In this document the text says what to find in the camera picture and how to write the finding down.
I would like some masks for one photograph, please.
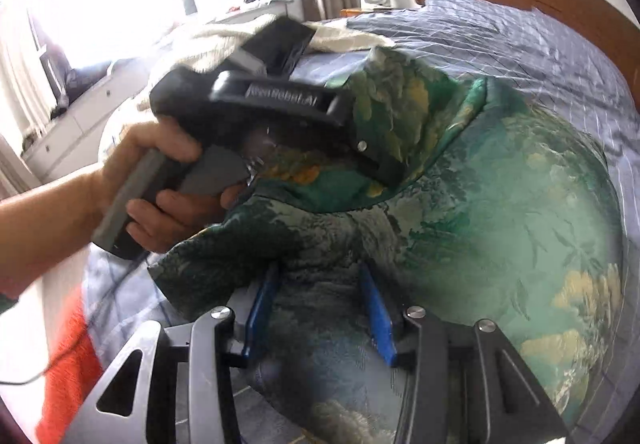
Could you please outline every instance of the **red fabric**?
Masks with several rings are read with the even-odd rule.
[[[63,325],[55,345],[56,351],[51,359],[65,352],[81,334],[86,335],[78,347],[45,377],[42,418],[36,426],[40,444],[60,442],[82,402],[102,375],[100,362],[86,332],[80,287],[70,294],[63,316]]]

